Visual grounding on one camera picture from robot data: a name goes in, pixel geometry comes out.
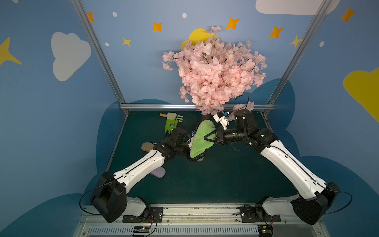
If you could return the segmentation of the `tan eyeglass case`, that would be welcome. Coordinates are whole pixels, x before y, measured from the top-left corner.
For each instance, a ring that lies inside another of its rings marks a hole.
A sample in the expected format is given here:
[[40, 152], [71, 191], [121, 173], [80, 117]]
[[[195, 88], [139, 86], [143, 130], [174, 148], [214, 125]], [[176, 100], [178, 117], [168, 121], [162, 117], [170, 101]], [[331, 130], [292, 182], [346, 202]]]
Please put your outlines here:
[[154, 148], [155, 144], [150, 142], [145, 142], [141, 145], [141, 150], [144, 152], [149, 152]]

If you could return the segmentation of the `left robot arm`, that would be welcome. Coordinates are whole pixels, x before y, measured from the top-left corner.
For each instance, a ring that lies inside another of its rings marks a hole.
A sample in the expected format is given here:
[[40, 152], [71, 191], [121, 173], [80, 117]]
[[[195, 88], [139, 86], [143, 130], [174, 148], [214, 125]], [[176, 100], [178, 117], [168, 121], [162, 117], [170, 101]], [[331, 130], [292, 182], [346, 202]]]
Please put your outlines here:
[[139, 217], [148, 206], [142, 198], [129, 197], [131, 189], [148, 174], [176, 156], [190, 155], [193, 134], [183, 128], [172, 130], [168, 138], [157, 143], [141, 159], [113, 174], [103, 173], [94, 188], [90, 202], [108, 223], [122, 215]]

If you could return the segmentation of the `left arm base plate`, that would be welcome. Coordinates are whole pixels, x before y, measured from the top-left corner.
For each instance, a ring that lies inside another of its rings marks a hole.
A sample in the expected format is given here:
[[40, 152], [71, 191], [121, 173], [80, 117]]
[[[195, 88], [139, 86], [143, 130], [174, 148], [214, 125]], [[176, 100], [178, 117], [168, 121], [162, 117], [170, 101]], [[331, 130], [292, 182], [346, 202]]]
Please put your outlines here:
[[163, 210], [161, 206], [146, 207], [142, 214], [138, 217], [132, 215], [124, 215], [123, 223], [147, 223], [155, 220], [161, 223], [163, 219]]

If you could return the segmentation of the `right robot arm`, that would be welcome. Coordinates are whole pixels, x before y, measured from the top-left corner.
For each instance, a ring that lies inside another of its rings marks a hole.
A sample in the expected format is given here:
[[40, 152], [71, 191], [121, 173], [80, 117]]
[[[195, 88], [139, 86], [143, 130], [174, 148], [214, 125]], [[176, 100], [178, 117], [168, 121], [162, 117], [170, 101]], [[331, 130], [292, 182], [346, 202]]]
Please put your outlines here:
[[236, 128], [228, 128], [227, 118], [221, 112], [213, 118], [221, 127], [205, 135], [205, 141], [219, 145], [246, 143], [276, 166], [297, 190], [294, 196], [262, 198], [255, 204], [255, 210], [261, 218], [297, 216], [303, 222], [314, 225], [326, 214], [340, 192], [339, 187], [335, 183], [326, 183], [312, 173], [271, 130], [258, 128], [251, 111], [244, 109], [235, 113]]

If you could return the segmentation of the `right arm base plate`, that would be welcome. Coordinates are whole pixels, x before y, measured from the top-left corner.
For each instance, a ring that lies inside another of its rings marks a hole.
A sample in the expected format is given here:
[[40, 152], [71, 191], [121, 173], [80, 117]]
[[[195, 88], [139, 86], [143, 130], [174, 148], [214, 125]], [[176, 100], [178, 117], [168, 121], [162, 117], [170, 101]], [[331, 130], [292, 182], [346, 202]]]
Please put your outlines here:
[[275, 223], [281, 222], [279, 215], [268, 215], [262, 208], [244, 205], [239, 207], [238, 216], [241, 218], [242, 223]]

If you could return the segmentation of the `green grey microfiber cloth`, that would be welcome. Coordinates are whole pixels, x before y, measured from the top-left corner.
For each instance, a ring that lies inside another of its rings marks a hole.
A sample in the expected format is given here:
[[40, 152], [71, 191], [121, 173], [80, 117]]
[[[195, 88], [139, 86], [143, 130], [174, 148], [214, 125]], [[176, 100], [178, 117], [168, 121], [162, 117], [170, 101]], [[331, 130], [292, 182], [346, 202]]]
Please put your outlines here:
[[206, 141], [204, 137], [215, 130], [215, 125], [211, 120], [204, 120], [200, 123], [192, 140], [190, 149], [190, 158], [200, 157], [207, 149], [211, 148], [214, 143]]

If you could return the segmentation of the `purple eyeglass case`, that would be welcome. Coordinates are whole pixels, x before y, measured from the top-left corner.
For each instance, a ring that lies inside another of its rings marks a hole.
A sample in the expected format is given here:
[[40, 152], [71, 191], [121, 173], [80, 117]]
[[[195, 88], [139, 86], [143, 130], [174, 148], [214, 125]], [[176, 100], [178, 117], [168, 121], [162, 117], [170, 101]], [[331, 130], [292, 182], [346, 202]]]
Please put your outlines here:
[[152, 172], [150, 172], [150, 174], [154, 177], [157, 177], [157, 178], [163, 178], [166, 174], [166, 170], [163, 167], [158, 167], [155, 170], [153, 170]]

